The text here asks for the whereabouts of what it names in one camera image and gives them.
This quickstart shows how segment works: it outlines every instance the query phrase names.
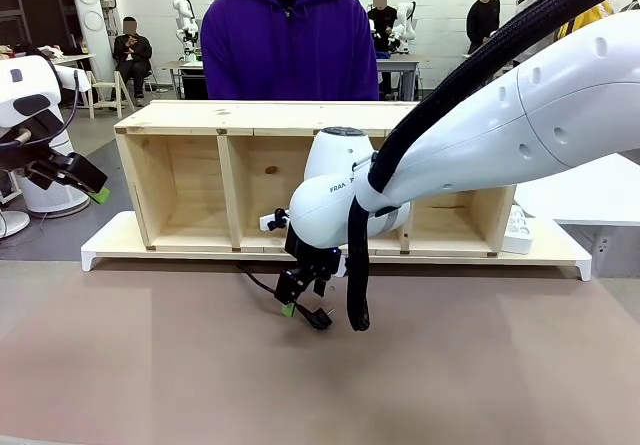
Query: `purple hoodie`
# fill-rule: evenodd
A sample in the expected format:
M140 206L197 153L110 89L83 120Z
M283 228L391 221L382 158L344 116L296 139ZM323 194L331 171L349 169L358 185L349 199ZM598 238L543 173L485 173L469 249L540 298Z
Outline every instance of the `purple hoodie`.
M378 100L367 14L357 0L216 0L202 23L211 100Z

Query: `white power strip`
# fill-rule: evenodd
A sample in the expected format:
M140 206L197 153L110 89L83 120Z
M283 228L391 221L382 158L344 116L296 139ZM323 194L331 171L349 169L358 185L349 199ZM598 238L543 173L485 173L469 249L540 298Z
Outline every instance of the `white power strip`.
M518 205L511 207L507 231L502 242L502 251L527 255L533 245L533 235L527 223L524 210Z

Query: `black pants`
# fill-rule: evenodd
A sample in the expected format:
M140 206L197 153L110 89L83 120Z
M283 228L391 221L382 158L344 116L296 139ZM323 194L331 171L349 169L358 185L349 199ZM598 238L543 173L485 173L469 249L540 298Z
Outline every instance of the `black pants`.
M391 95L391 72L382 72L380 93L382 93L383 95Z
M133 95L136 98L144 97L144 79L149 73L149 66L144 62L120 62L116 67L116 71L122 75L122 81L126 85L130 79L133 79Z

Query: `person in black clothing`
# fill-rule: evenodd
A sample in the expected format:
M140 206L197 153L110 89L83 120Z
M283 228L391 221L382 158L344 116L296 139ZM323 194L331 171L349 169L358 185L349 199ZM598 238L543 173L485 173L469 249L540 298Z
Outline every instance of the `person in black clothing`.
M388 5L382 8L376 7L369 11L369 20L373 20L376 29L376 37L373 40L376 52L389 53L389 35L393 24L398 19L398 11ZM382 73L380 93L387 97L391 95L391 73Z
M126 17L123 21L123 32L116 38L113 45L113 58L118 62L116 70L122 75L122 80L126 84L129 79L133 79L133 94L137 105L144 98L144 79L151 71L151 55L153 49L149 40L138 35L138 24L132 17Z
M478 0L467 15L467 36L471 40L468 53L475 52L491 32L500 28L500 0Z

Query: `wooden chair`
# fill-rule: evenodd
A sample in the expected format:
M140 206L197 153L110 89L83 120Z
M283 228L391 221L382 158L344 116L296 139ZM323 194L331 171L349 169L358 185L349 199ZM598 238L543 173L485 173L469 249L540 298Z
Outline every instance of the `wooden chair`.
M96 81L96 77L93 73L87 72L87 78L89 79L89 83L91 84L92 89L96 89L96 93L98 95L98 101L93 101L93 93L89 91L88 99L89 99L89 116L93 119L95 118L95 109L96 108L113 108L115 107L118 112L118 118L122 118L122 94L124 93L126 102L129 104L132 112L136 111L136 107L131 100L131 96L129 95L129 90L127 89L126 84L122 80L122 76L120 72L114 72L114 80L113 82L98 82ZM109 99L107 100L104 96L103 89L108 89L107 93L109 93ZM116 99L111 100L111 89L116 91Z

